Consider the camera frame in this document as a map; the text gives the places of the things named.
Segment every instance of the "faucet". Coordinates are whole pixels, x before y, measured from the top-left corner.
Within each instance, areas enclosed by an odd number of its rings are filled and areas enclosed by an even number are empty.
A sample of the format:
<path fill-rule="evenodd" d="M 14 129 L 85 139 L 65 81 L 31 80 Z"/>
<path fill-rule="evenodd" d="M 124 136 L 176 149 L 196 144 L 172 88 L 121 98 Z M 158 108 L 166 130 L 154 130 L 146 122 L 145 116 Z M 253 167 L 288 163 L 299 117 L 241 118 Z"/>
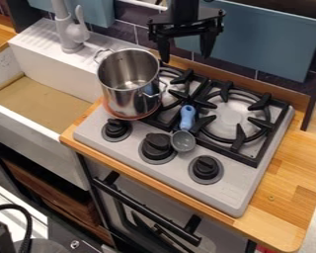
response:
<path fill-rule="evenodd" d="M 82 6 L 76 6 L 75 14 L 79 24 L 75 24 L 64 0 L 51 0 L 51 2 L 62 50 L 66 53 L 81 50 L 84 47 L 83 42 L 90 38 L 90 33 L 84 23 Z"/>

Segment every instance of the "black oven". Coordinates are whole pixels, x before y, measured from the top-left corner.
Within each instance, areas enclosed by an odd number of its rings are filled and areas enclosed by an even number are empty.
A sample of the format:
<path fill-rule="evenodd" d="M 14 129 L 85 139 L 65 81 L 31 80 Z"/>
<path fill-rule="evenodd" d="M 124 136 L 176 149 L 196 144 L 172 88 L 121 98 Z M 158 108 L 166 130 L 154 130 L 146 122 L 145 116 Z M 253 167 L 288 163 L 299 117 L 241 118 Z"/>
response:
<path fill-rule="evenodd" d="M 83 162 L 108 229 L 137 252 L 244 252 L 245 238 L 110 168 Z"/>

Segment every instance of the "stove knob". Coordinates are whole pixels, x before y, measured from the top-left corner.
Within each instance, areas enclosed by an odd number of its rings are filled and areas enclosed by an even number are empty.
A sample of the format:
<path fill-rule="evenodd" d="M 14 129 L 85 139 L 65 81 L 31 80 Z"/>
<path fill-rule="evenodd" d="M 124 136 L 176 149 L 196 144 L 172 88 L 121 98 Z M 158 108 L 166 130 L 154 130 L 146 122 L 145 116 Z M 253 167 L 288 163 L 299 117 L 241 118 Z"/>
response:
<path fill-rule="evenodd" d="M 128 123 L 115 120 L 115 119 L 108 119 L 108 123 L 106 126 L 106 135 L 110 138 L 119 138 L 126 134 L 128 131 Z"/>
<path fill-rule="evenodd" d="M 217 162 L 208 156 L 201 156 L 196 161 L 193 169 L 195 175 L 203 180 L 213 179 L 219 174 Z"/>
<path fill-rule="evenodd" d="M 171 137 L 164 133 L 148 133 L 142 146 L 142 154 L 154 161 L 164 160 L 173 154 Z"/>

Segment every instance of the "butcher block counter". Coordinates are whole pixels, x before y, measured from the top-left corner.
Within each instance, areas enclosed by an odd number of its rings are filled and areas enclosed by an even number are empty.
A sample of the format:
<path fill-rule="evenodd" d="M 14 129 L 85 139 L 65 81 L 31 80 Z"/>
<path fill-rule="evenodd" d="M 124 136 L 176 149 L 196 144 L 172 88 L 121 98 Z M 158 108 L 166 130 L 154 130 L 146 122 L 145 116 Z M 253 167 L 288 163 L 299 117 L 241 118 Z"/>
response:
<path fill-rule="evenodd" d="M 183 69 L 191 67 L 196 73 L 210 78 L 229 79 L 236 85 L 257 92 L 272 92 L 277 98 L 291 103 L 296 110 L 288 132 L 242 217 L 233 218 L 75 141 L 73 132 L 101 105 L 101 100 L 77 119 L 61 135 L 60 141 L 78 153 L 108 165 L 124 176 L 221 222 L 255 242 L 279 252 L 298 251 L 316 208 L 316 135 L 300 130 L 308 97 L 179 58 L 173 58 L 170 64 Z"/>

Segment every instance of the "burner grate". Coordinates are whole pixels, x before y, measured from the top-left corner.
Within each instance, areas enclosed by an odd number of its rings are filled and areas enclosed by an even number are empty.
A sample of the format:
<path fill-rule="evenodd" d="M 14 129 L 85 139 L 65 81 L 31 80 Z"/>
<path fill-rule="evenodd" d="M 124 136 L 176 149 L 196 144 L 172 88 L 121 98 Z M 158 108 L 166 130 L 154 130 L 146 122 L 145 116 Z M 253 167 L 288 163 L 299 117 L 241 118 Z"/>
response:
<path fill-rule="evenodd" d="M 162 105 L 154 114 L 142 119 L 143 122 L 153 127 L 160 128 L 164 131 L 172 131 L 173 127 L 180 119 L 180 109 L 187 104 L 191 104 L 194 98 L 204 89 L 208 84 L 208 78 L 197 75 L 192 69 L 181 70 L 162 63 L 161 72 L 167 73 L 166 76 L 172 77 L 171 85 L 185 84 L 184 91 L 169 89 L 168 93 L 172 95 L 176 101 L 170 105 Z M 191 86 L 197 85 L 193 93 L 191 93 Z M 173 114 L 173 116 L 166 122 L 160 120 L 163 114 Z"/>
<path fill-rule="evenodd" d="M 210 124 L 218 120 L 215 114 L 218 107 L 209 100 L 219 96 L 224 103 L 227 103 L 233 95 L 247 97 L 253 100 L 254 103 L 251 103 L 248 107 L 249 111 L 263 112 L 264 120 L 252 117 L 247 118 L 247 121 L 251 125 L 259 129 L 256 133 L 247 136 L 240 124 L 236 125 L 235 138 L 221 137 L 208 129 Z M 287 103 L 273 99 L 269 93 L 260 95 L 235 87 L 232 82 L 224 83 L 215 80 L 211 81 L 195 98 L 195 105 L 197 108 L 197 117 L 196 123 L 191 129 L 191 133 L 197 138 L 197 144 L 255 168 L 258 167 L 288 110 Z M 274 122 L 272 122 L 270 106 L 280 108 L 280 113 Z M 201 117 L 200 112 L 204 109 L 214 110 L 214 115 Z M 263 144 L 256 156 L 249 156 L 241 152 L 244 145 L 261 140 Z"/>

